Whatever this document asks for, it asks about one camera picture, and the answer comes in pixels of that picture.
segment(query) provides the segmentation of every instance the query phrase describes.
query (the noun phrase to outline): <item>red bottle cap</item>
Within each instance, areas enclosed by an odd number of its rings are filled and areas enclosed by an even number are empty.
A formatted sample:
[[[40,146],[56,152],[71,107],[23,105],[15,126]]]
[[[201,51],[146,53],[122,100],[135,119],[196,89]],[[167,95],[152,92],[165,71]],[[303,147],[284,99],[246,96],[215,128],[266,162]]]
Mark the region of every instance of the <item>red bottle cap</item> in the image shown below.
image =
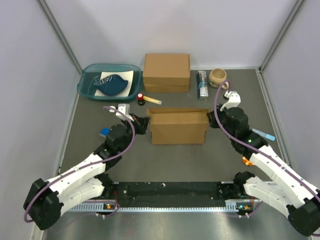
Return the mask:
[[[138,93],[138,100],[142,101],[144,99],[144,95],[142,93]]]

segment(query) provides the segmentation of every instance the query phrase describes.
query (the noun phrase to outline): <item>white paper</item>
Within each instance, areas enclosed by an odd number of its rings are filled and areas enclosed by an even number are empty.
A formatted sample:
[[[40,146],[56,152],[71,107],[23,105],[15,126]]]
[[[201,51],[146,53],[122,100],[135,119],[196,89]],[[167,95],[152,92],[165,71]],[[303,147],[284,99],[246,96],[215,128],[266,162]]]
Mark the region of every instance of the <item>white paper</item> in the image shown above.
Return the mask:
[[[101,77],[100,77],[100,80],[101,79],[104,79],[105,77],[108,77],[112,74],[117,74],[119,75],[120,77],[122,77],[124,80],[127,80],[128,81],[128,85],[126,86],[126,88],[118,93],[117,95],[113,95],[112,97],[128,97],[129,96],[129,93],[130,93],[130,89],[131,89],[131,86],[132,86],[132,81],[134,79],[134,71],[119,71],[119,72],[106,72],[106,71],[103,71],[101,73]],[[100,90],[96,90],[95,91],[95,96],[107,96],[105,94],[103,94]]]

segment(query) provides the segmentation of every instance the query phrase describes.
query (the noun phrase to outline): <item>teal plastic tray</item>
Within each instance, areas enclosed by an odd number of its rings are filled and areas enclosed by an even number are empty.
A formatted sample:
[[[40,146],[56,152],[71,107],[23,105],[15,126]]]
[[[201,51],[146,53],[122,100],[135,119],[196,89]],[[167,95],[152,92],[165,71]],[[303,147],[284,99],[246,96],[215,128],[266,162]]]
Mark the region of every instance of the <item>teal plastic tray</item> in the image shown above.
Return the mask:
[[[133,70],[133,80],[128,96],[95,96],[97,88],[94,86],[95,78],[101,76],[101,72],[127,72]],[[87,66],[83,71],[78,85],[77,92],[91,100],[110,102],[131,102],[139,93],[142,87],[142,71],[135,65],[96,63]]]

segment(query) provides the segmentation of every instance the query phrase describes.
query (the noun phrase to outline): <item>mug handle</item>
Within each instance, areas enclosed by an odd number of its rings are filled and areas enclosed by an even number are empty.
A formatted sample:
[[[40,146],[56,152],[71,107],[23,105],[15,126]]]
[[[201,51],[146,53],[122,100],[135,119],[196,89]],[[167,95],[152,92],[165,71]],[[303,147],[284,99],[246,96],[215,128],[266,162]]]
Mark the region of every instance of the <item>mug handle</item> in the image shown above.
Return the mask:
[[[229,88],[229,82],[225,82],[224,85],[222,85],[223,89],[228,89]]]

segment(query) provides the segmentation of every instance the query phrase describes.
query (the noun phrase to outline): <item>cardboard box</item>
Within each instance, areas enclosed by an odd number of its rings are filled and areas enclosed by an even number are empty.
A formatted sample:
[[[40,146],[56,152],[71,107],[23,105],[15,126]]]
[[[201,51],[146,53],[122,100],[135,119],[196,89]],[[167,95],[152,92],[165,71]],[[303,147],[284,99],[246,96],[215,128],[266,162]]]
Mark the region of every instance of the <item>cardboard box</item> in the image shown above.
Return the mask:
[[[152,144],[203,144],[208,112],[205,108],[149,108]]]
[[[190,84],[189,54],[181,54],[181,53],[148,53],[146,54],[144,70],[143,70],[143,83],[144,85],[154,85],[154,86],[156,85],[189,86]]]
[[[189,85],[168,86],[168,85],[144,85],[144,90],[149,93],[186,93],[189,92]]]

